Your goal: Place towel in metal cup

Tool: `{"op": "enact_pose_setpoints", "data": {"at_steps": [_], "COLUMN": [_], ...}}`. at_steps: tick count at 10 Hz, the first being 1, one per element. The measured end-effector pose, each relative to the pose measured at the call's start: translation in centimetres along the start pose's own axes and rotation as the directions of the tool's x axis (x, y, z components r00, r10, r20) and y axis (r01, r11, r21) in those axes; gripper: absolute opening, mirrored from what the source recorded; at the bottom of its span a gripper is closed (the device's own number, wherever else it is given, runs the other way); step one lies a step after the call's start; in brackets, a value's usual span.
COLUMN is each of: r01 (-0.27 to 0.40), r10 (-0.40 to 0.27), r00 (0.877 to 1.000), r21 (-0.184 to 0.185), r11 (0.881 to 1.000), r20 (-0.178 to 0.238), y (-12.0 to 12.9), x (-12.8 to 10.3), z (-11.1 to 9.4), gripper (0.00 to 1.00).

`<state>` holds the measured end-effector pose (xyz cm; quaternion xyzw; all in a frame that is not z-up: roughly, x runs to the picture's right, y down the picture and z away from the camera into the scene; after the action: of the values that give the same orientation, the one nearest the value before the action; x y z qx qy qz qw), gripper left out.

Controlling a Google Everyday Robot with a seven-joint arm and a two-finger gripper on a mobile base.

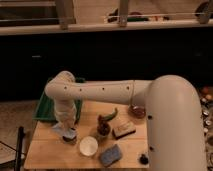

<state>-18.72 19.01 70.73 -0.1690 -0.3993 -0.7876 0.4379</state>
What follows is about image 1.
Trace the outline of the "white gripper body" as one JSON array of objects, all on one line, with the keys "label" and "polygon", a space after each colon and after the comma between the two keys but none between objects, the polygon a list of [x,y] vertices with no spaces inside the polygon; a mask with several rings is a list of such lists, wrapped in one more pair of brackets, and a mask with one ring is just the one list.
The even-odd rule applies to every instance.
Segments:
[{"label": "white gripper body", "polygon": [[73,128],[76,120],[77,108],[73,100],[55,100],[54,114],[56,120],[65,130]]}]

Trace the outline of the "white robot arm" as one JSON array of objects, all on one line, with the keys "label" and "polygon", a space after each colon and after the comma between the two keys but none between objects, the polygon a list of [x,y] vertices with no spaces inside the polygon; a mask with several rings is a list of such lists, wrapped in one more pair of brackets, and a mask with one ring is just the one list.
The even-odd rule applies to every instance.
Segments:
[{"label": "white robot arm", "polygon": [[202,109],[198,93],[185,78],[76,83],[62,71],[45,86],[55,107],[87,99],[146,109],[149,171],[207,171]]}]

